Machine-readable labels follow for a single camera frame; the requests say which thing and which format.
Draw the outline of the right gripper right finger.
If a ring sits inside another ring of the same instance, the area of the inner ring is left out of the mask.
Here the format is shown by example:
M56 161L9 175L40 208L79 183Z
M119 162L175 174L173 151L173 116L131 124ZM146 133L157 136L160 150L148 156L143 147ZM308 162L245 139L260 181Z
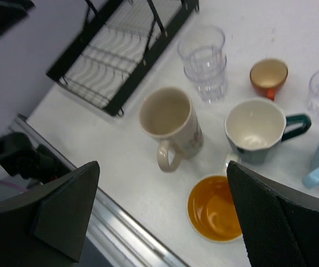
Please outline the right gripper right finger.
M251 266L319 266L319 198L235 161L227 177Z

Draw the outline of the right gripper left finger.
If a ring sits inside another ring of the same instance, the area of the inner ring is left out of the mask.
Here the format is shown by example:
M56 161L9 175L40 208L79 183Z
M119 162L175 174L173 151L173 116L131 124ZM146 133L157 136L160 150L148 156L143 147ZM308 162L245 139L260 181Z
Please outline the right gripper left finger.
M0 266L73 266L81 258L100 166L0 202Z

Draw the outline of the cream mug with flower print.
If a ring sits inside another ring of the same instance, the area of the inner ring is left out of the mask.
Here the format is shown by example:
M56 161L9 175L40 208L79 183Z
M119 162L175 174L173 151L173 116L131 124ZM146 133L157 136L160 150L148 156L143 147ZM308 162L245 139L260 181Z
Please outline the cream mug with flower print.
M227 178L231 161L240 163L241 160L236 154L229 153L222 171L203 177L187 197L190 225L198 235L213 243L230 243L243 236Z

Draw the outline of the dark teal ceramic mug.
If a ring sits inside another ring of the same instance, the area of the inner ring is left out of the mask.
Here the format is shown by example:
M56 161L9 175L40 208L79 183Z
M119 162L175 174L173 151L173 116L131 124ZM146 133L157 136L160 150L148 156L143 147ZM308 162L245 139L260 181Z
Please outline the dark teal ceramic mug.
M285 115L277 104L261 97L236 104L224 120L233 152L252 165L263 164L281 142L305 134L311 125L309 115Z

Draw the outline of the orange ceramic mug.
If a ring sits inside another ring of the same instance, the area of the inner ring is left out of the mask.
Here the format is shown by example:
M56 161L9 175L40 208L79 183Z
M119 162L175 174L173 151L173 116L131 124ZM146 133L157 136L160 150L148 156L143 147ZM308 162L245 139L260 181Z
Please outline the orange ceramic mug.
M284 86L288 77L288 66L277 58L265 58L256 62L250 72L252 87L262 97L274 101L277 92Z

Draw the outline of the cream mug with dragon print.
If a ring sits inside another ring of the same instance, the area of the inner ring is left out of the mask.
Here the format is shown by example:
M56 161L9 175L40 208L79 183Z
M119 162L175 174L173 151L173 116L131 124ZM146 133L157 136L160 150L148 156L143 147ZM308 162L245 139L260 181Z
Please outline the cream mug with dragon print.
M151 93L139 111L144 133L159 142L156 157L163 172L174 172L183 159L200 153L204 137L193 102L176 87Z

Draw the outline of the clear faceted glass front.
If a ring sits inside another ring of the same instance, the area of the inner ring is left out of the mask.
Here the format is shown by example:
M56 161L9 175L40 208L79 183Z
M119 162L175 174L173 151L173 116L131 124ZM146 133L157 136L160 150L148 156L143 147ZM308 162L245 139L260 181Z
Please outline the clear faceted glass front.
M226 69L226 56L224 56L221 69L213 74L196 74L183 68L186 78L193 84L203 102L207 103L215 103L224 98L228 89Z

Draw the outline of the clear faceted glass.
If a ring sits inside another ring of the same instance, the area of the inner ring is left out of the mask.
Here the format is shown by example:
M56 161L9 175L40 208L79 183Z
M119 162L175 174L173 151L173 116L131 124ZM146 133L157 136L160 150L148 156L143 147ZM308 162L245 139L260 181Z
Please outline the clear faceted glass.
M225 34L220 27L199 24L180 38L177 51L190 76L206 80L223 71L224 45Z
M221 69L213 74L196 74L183 68L186 78L193 84L203 102L207 103L215 103L224 98L228 89L226 69L226 56L224 56Z

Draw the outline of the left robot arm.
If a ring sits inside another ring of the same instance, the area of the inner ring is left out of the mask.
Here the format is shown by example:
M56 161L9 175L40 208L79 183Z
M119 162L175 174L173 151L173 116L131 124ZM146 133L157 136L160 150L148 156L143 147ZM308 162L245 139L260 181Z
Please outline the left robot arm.
M71 172L72 165L51 145L34 145L23 132L0 137L0 184L26 192Z

